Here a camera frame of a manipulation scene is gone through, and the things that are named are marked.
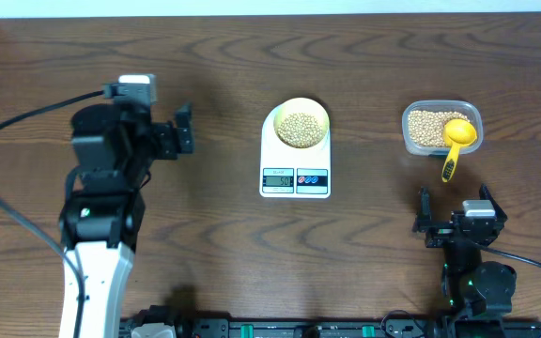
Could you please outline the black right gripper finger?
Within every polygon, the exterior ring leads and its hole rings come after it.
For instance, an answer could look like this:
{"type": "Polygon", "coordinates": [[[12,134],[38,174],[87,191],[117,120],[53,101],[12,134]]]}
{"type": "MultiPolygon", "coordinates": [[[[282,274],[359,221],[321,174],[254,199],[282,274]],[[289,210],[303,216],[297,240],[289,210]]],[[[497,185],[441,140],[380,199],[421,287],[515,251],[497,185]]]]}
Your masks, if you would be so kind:
{"type": "Polygon", "coordinates": [[[432,224],[432,215],[430,209],[430,194],[426,187],[422,187],[420,192],[421,206],[415,218],[415,230],[425,233],[432,224]]]}
{"type": "Polygon", "coordinates": [[[479,197],[481,200],[487,200],[491,203],[492,207],[495,211],[495,217],[500,221],[507,221],[508,216],[506,213],[502,210],[500,205],[495,201],[492,194],[490,193],[487,185],[485,183],[482,183],[479,188],[479,197]]]}

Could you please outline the yellow plastic measuring scoop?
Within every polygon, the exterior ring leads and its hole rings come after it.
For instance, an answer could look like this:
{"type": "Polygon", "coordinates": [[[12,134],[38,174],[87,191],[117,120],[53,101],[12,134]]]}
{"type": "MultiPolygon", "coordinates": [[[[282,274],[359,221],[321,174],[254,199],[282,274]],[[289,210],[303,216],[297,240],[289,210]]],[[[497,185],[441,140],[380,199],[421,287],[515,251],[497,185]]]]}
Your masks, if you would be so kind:
{"type": "Polygon", "coordinates": [[[450,150],[442,167],[441,179],[443,182],[449,182],[455,173],[461,149],[476,141],[477,131],[469,121],[453,119],[445,124],[443,139],[450,150]]]}

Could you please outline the pale yellow bowl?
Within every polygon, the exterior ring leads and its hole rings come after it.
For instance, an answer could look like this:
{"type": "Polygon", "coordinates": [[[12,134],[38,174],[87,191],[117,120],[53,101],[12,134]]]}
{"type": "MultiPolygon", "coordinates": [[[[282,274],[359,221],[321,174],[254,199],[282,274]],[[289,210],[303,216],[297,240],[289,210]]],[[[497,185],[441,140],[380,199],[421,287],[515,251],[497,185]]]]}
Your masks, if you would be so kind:
{"type": "Polygon", "coordinates": [[[330,119],[318,101],[294,98],[278,106],[272,126],[284,144],[305,149],[317,146],[325,139],[329,134],[330,119]]]}

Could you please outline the soybeans pile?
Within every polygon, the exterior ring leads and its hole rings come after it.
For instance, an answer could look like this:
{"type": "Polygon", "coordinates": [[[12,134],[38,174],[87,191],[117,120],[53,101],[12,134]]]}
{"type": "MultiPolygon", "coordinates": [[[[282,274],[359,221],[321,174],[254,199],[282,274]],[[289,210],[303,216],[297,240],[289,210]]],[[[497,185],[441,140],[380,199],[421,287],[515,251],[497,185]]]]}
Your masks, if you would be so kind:
{"type": "Polygon", "coordinates": [[[445,124],[453,119],[470,121],[465,115],[456,111],[413,110],[409,113],[409,133],[417,146],[446,147],[443,139],[445,124]]]}

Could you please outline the clear plastic container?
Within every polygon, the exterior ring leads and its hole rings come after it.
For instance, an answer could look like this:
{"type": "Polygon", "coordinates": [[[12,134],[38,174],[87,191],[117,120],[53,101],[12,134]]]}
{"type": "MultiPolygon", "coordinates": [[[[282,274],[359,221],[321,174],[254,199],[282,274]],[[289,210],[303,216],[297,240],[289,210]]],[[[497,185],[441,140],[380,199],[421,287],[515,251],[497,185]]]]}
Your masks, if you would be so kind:
{"type": "Polygon", "coordinates": [[[478,109],[462,100],[418,100],[402,115],[402,133],[406,150],[419,156],[445,156],[450,147],[444,140],[446,124],[466,120],[476,130],[476,140],[461,149],[461,155],[477,150],[484,140],[483,122],[478,109]]]}

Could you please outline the soybeans in yellow bowl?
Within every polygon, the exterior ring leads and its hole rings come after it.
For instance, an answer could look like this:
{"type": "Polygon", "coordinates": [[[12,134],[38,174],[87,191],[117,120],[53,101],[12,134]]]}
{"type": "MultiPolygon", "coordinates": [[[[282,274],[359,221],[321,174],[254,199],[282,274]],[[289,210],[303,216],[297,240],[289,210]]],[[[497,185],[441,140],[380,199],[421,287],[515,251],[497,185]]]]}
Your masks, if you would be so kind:
{"type": "Polygon", "coordinates": [[[322,140],[324,130],[314,116],[296,113],[289,115],[278,126],[277,134],[288,146],[307,148],[322,140]]]}

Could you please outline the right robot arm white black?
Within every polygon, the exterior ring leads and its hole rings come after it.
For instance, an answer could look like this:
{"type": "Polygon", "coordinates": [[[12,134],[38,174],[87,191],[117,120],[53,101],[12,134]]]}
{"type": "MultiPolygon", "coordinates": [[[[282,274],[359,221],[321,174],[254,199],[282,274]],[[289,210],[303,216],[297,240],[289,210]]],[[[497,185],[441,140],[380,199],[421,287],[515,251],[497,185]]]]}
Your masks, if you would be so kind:
{"type": "Polygon", "coordinates": [[[477,199],[463,201],[447,221],[433,219],[428,189],[422,188],[419,195],[413,230],[425,235],[427,248],[443,250],[442,292],[455,314],[474,318],[511,312],[515,270],[482,258],[508,220],[487,186],[480,187],[477,199]]]}

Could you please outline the white digital kitchen scale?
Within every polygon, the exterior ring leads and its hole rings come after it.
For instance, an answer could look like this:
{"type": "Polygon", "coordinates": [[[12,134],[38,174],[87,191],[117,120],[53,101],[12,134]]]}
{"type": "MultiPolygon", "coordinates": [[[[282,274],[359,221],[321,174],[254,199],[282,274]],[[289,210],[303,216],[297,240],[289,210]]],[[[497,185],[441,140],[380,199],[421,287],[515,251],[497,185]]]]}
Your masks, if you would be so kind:
{"type": "Polygon", "coordinates": [[[287,100],[270,111],[261,129],[259,193],[266,198],[325,199],[332,192],[330,119],[318,101],[287,100]],[[322,138],[309,147],[294,147],[279,136],[292,115],[306,115],[321,128],[322,138]]]}

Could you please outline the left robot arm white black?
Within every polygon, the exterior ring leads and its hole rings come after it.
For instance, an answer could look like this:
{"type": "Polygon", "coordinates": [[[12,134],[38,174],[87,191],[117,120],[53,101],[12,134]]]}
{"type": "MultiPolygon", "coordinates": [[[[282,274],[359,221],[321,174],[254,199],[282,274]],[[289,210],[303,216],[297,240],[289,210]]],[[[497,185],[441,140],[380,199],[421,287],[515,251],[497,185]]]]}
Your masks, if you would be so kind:
{"type": "Polygon", "coordinates": [[[59,334],[116,337],[146,210],[141,190],[154,161],[193,153],[192,106],[155,123],[144,106],[96,104],[71,126],[79,164],[67,176],[59,217],[68,259],[59,334]]]}

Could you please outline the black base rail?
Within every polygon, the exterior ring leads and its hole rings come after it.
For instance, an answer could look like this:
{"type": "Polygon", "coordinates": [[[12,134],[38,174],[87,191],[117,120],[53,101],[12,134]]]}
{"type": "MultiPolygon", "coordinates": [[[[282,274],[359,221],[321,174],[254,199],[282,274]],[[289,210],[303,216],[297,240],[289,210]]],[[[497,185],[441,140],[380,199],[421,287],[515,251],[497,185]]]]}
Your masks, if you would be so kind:
{"type": "Polygon", "coordinates": [[[177,338],[371,338],[371,337],[522,337],[541,336],[541,323],[528,319],[466,320],[419,318],[392,311],[382,319],[238,318],[228,313],[182,312],[150,306],[120,321],[118,336],[177,338]]]}

